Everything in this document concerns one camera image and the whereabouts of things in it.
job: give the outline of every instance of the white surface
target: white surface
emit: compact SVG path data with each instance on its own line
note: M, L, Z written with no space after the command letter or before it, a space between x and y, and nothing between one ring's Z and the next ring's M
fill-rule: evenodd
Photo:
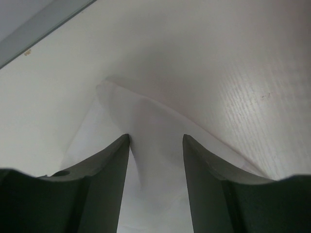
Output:
M117 125L112 123L109 112L95 97L64 156L61 169L75 165L100 152L122 134Z
M52 1L53 0L1 0L0 41Z
M308 1L99 0L0 70L0 164L59 168L99 81L166 105L278 179L311 172Z

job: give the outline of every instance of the white paper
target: white paper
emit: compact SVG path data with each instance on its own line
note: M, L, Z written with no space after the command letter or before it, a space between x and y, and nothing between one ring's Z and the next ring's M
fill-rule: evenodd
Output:
M183 164L184 134L235 166L262 175L225 144L161 103L165 100L152 83L110 77L97 87L97 93L99 101L93 102L63 168L104 149L117 134L130 134L119 233L193 232Z

